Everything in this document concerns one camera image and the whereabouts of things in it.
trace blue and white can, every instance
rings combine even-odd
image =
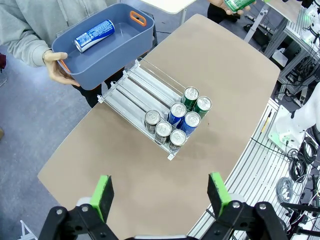
[[[201,123],[201,117],[195,111],[188,112],[180,124],[180,130],[189,136]]]
[[[187,113],[187,107],[181,102],[176,102],[170,108],[170,112],[168,115],[168,122],[172,126],[177,127],[177,125],[180,123],[180,121],[186,115],[186,113]]]
[[[97,26],[91,28],[81,36],[78,36],[74,43],[76,48],[83,53],[96,43],[115,33],[115,26],[110,20],[105,20]]]

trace green can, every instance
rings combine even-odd
[[[201,118],[203,118],[211,109],[212,107],[212,101],[207,96],[201,96],[196,101],[193,112],[196,112],[200,115]]]
[[[224,0],[224,3],[231,9],[231,11],[236,13],[238,10],[252,4],[254,1],[255,0]]]
[[[199,97],[199,91],[194,86],[189,86],[184,90],[181,103],[186,106],[186,111],[190,112]]]

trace hoodie cuff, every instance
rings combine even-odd
[[[47,45],[39,45],[37,46],[32,53],[32,61],[33,64],[37,67],[45,66],[45,62],[43,59],[43,55],[46,51],[48,51],[50,48]]]

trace blue plastic bin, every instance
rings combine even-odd
[[[75,38],[108,19],[115,33],[80,53]],[[142,11],[117,3],[63,33],[53,42],[52,51],[67,53],[59,64],[83,89],[91,90],[152,47],[154,24]]]

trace gray floor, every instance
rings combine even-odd
[[[171,33],[178,27],[179,15],[166,14],[139,0],[122,2],[152,13],[157,31]],[[207,0],[197,0],[187,8],[186,18],[206,16],[208,6]],[[259,0],[256,8],[261,7]],[[256,16],[257,9],[250,14]],[[280,20],[271,10],[265,23],[277,26]],[[248,23],[242,17],[237,23],[224,21],[221,25],[244,38],[243,26]],[[167,36],[158,33],[159,42]],[[253,40],[250,44],[258,48]],[[0,52],[6,54],[6,48],[0,46]],[[90,107],[71,86],[51,81],[44,67],[29,67],[10,54],[0,85],[5,78],[7,82],[0,87],[0,126],[5,131],[0,141],[0,239],[13,240],[21,235],[20,220],[39,236],[48,211],[58,204],[37,174]]]

